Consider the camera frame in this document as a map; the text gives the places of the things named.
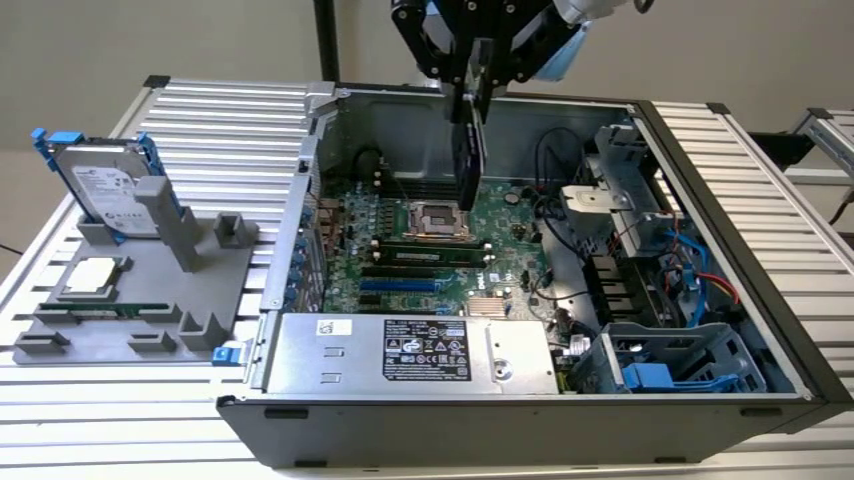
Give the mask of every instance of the blue latch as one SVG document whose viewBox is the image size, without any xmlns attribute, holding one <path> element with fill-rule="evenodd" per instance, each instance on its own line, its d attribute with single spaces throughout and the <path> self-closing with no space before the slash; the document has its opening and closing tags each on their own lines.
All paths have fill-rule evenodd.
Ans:
<svg viewBox="0 0 854 480">
<path fill-rule="evenodd" d="M 237 367 L 241 365 L 241 348 L 217 347 L 211 356 L 211 364 L 215 367 Z"/>
<path fill-rule="evenodd" d="M 724 393 L 738 389 L 738 375 L 709 381 L 674 382 L 664 363 L 633 363 L 624 368 L 624 381 L 637 393 Z"/>
<path fill-rule="evenodd" d="M 63 145 L 77 145 L 83 140 L 86 140 L 86 137 L 82 132 L 54 132 L 49 137 L 49 142 Z"/>
</svg>

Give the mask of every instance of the warning label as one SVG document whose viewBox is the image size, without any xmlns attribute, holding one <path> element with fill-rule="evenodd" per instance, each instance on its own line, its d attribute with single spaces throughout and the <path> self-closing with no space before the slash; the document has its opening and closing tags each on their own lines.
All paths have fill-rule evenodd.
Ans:
<svg viewBox="0 0 854 480">
<path fill-rule="evenodd" d="M 386 320 L 383 376 L 395 382 L 470 382 L 462 320 Z"/>
</svg>

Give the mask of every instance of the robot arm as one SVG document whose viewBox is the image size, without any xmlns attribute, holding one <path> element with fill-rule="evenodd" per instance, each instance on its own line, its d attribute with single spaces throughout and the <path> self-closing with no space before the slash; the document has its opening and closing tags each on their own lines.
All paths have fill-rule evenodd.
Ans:
<svg viewBox="0 0 854 480">
<path fill-rule="evenodd" d="M 442 83 L 454 125 L 460 208 L 474 205 L 485 170 L 482 124 L 493 97 L 526 82 L 585 24 L 629 0 L 393 0 L 391 18 L 422 73 Z M 654 0 L 634 0 L 646 13 Z"/>
</svg>

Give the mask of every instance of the slotted metal surface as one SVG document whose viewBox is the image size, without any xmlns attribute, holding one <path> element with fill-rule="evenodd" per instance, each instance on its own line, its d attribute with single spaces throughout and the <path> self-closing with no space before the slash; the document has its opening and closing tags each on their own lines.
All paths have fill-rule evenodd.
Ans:
<svg viewBox="0 0 854 480">
<path fill-rule="evenodd" d="M 702 104 L 657 108 L 818 346 L 852 349 L 829 360 L 854 358 L 841 338 L 854 329 L 851 249 L 729 115 Z M 840 328 L 817 327 L 828 322 Z"/>
<path fill-rule="evenodd" d="M 854 110 L 830 110 L 834 117 L 833 121 L 839 125 L 840 130 L 849 136 L 852 142 L 854 142 Z"/>
<path fill-rule="evenodd" d="M 199 216 L 214 215 L 226 208 L 242 211 L 262 223 L 263 234 L 235 324 L 239 339 L 253 337 L 257 330 L 261 289 L 278 231 L 277 215 L 287 201 L 289 173 L 295 168 L 301 134 L 305 135 L 298 117 L 306 95 L 306 86 L 174 80 L 166 89 L 141 95 L 122 128 L 114 132 L 122 135 L 146 129 L 153 133 L 179 197 Z M 705 142 L 728 143 L 720 134 L 726 130 L 718 127 L 721 119 L 705 106 L 668 104 L 660 105 L 660 110 L 670 120 L 682 122 L 673 127 L 677 130 L 712 129 L 710 136 L 698 132 L 685 137 L 690 138 L 685 141 L 692 142 L 693 148 L 702 149 Z M 722 203 L 734 209 L 728 212 L 749 217 L 740 224 L 748 226 L 744 235 L 752 247 L 764 254 L 788 255 L 768 257 L 770 265 L 798 263 L 790 258 L 797 252 L 833 254 L 834 249 L 816 232 L 756 229 L 756 225 L 801 225 L 796 218 L 782 223 L 750 218 L 770 213 L 762 208 L 777 209 L 778 215 L 789 217 L 797 215 L 789 212 L 801 210 L 774 189 L 774 182 L 757 174 L 762 168 L 741 166 L 742 161 L 756 160 L 746 153 L 733 153 L 737 149 L 729 143 L 726 148 L 717 149 L 729 153 L 693 153 L 692 158 L 704 169 L 754 170 L 756 182 L 730 183 L 726 176 L 714 182 L 717 191 L 726 193 Z M 756 185 L 761 186 L 761 193 L 752 195 Z M 0 288 L 0 299 L 10 297 L 0 311 L 0 345 L 10 345 L 18 332 L 27 328 L 30 312 L 62 274 L 79 244 L 75 219 L 75 209 L 66 200 L 11 280 Z M 834 299 L 848 300 L 854 288 L 854 278 L 844 270 L 797 275 L 786 269 L 772 270 L 772 277 L 788 299 L 832 299 L 828 305 L 843 305 Z M 813 302 L 808 300 L 806 304 L 805 308 L 812 308 Z M 854 322 L 845 321 L 848 316 L 834 316 L 833 311 L 806 312 L 817 317 L 805 321 L 808 330 L 845 384 L 854 390 Z M 239 368 L 201 364 L 25 368 L 14 364 L 11 350 L 0 351 L 0 477 L 628 479 L 669 475 L 701 480 L 854 477 L 854 413 L 797 435 L 760 436 L 700 465 L 277 472 L 253 459 L 214 408 L 213 399 L 242 378 Z"/>
</svg>

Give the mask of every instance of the red cable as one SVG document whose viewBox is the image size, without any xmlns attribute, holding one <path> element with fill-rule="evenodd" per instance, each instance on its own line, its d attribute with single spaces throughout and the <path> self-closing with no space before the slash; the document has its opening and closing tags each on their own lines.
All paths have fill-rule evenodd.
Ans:
<svg viewBox="0 0 854 480">
<path fill-rule="evenodd" d="M 697 272 L 696 275 L 698 277 L 708 278 L 709 280 L 712 280 L 712 281 L 717 282 L 718 284 L 724 285 L 724 287 L 733 293 L 733 302 L 736 304 L 740 303 L 738 291 L 736 291 L 736 287 L 733 286 L 733 284 L 730 282 L 728 282 L 720 276 L 713 275 L 712 273 Z"/>
</svg>

